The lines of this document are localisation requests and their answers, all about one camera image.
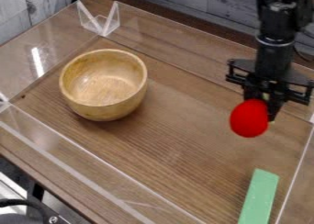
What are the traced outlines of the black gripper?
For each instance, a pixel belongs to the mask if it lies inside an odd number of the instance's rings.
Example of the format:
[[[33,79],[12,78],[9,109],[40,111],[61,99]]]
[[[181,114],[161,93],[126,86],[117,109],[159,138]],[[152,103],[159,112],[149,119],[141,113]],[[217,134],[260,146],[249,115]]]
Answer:
[[[225,81],[243,88],[244,99],[267,102],[268,121],[272,122],[287,101],[308,105],[314,82],[291,67],[292,39],[256,36],[253,60],[228,59]]]

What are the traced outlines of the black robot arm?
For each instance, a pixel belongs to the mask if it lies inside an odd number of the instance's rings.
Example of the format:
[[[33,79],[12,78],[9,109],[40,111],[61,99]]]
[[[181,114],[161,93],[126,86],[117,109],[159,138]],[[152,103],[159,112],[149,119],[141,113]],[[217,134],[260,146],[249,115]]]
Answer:
[[[312,1],[256,0],[256,7],[256,57],[228,60],[225,81],[241,86],[245,100],[264,102],[273,120],[285,102],[307,105],[314,92],[314,80],[291,67],[296,34],[312,21]]]

